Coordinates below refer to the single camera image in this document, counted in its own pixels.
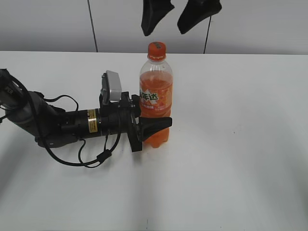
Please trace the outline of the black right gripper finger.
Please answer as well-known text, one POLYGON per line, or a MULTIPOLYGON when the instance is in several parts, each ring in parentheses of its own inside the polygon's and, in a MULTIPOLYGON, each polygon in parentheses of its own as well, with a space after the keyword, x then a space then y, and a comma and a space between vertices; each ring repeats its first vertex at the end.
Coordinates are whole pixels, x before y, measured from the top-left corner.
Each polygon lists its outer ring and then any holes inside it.
POLYGON ((146 37, 151 35, 157 24, 174 8, 170 0, 143 0, 141 20, 143 34, 146 37))
POLYGON ((181 34, 186 34, 201 21, 219 13, 222 5, 219 0, 188 0, 177 22, 181 34))

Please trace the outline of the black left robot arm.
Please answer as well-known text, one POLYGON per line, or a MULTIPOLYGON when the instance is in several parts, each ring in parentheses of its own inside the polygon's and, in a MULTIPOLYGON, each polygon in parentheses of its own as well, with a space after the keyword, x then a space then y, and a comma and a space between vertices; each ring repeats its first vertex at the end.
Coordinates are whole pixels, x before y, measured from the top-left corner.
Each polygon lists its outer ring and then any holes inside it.
POLYGON ((7 69, 0 71, 0 103, 11 122, 35 137, 39 146, 45 138, 50 148, 59 148, 79 139, 122 134, 128 135, 131 150, 142 150, 142 142, 172 125, 172 118, 141 116, 139 96, 123 92, 117 72, 107 70, 102 75, 100 107, 67 112, 50 103, 37 91, 29 92, 37 113, 35 122, 25 92, 13 81, 7 69))

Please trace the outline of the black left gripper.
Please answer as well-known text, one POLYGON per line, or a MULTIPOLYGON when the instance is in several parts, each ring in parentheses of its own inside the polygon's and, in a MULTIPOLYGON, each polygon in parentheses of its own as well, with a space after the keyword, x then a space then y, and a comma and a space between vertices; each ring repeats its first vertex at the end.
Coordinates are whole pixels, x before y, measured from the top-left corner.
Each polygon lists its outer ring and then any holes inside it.
POLYGON ((122 133, 127 134, 131 151, 139 152, 142 150, 142 141, 172 126, 171 117, 139 117, 141 115, 139 99, 138 95, 130 95, 127 91, 121 93, 121 99, 118 102, 107 101, 107 97, 99 96, 101 134, 102 136, 117 135, 114 145, 110 148, 111 152, 117 147, 122 133))

